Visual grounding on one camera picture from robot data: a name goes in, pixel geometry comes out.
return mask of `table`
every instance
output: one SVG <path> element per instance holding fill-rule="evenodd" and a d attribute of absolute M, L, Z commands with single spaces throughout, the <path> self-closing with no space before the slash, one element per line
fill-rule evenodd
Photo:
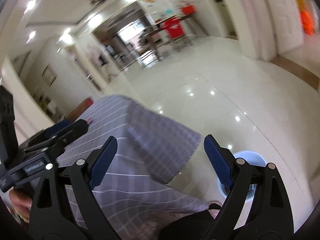
<path fill-rule="evenodd" d="M 204 28 L 204 26 L 201 24 L 201 22 L 198 20 L 198 18 L 196 17 L 196 13 L 192 13 L 192 14 L 188 14 L 188 15 L 183 15 L 183 16 L 179 16 L 179 15 L 174 15 L 174 16 L 171 16 L 167 19 L 164 19 L 158 23 L 156 23 L 155 25 L 153 25 L 153 27 L 156 27 L 157 29 L 155 29 L 154 31 L 148 33 L 145 35 L 145 37 L 147 36 L 153 36 L 161 31 L 163 31 L 163 29 L 160 28 L 160 25 L 161 23 L 165 22 L 166 20 L 169 20 L 173 17 L 179 17 L 182 21 L 184 20 L 187 20 L 187 19 L 191 19 L 192 21 L 194 21 L 199 27 L 200 29 L 204 32 L 204 34 L 206 36 L 209 36 L 209 33 L 207 32 L 207 30 Z M 188 27 L 191 29 L 191 31 L 193 32 L 193 34 L 196 34 L 196 31 L 194 30 L 193 26 L 188 22 L 186 21 L 186 24 L 188 25 Z"/>

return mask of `white container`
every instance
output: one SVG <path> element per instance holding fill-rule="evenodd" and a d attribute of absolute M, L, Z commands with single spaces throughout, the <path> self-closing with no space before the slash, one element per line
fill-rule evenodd
<path fill-rule="evenodd" d="M 242 151 L 234 154 L 234 157 L 237 158 L 243 158 L 245 159 L 250 165 L 255 165 L 255 166 L 262 166 L 265 167 L 267 165 L 266 160 L 258 153 L 252 152 L 252 151 Z M 220 194 L 224 197 L 227 198 L 227 191 L 226 187 L 221 184 L 219 178 L 217 179 L 217 186 L 220 191 Z M 256 185 L 252 184 L 250 185 L 246 202 L 252 201 L 254 197 L 254 192 L 256 190 Z"/>

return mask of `finger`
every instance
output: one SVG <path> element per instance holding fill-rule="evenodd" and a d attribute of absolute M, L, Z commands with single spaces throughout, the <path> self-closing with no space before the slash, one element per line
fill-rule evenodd
<path fill-rule="evenodd" d="M 30 219 L 30 210 L 26 207 L 15 205 L 15 209 L 28 220 Z"/>
<path fill-rule="evenodd" d="M 11 190 L 9 192 L 9 198 L 14 206 L 31 208 L 32 199 L 18 190 Z"/>

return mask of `white tile floor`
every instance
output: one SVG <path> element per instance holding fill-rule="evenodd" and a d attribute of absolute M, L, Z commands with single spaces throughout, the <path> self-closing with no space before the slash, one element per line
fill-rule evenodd
<path fill-rule="evenodd" d="M 212 134 L 233 153 L 252 150 L 275 163 L 299 228 L 314 207 L 308 182 L 320 164 L 318 93 L 273 64 L 243 56 L 238 41 L 201 37 L 193 43 L 150 69 L 133 64 L 105 94 L 131 96 L 203 136 Z M 171 186 L 206 202 L 223 202 L 216 179 L 200 146 Z"/>

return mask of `gray striped fabric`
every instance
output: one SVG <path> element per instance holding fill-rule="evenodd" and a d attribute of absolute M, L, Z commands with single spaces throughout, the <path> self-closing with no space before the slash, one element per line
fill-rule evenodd
<path fill-rule="evenodd" d="M 72 165 L 109 136 L 117 138 L 117 154 L 93 194 L 122 239 L 131 239 L 152 214 L 195 213 L 208 207 L 165 185 L 189 161 L 200 134 L 119 95 L 99 99 L 80 118 L 93 119 L 89 131 L 66 147 L 58 163 Z M 72 188 L 67 192 L 77 222 L 85 227 Z"/>

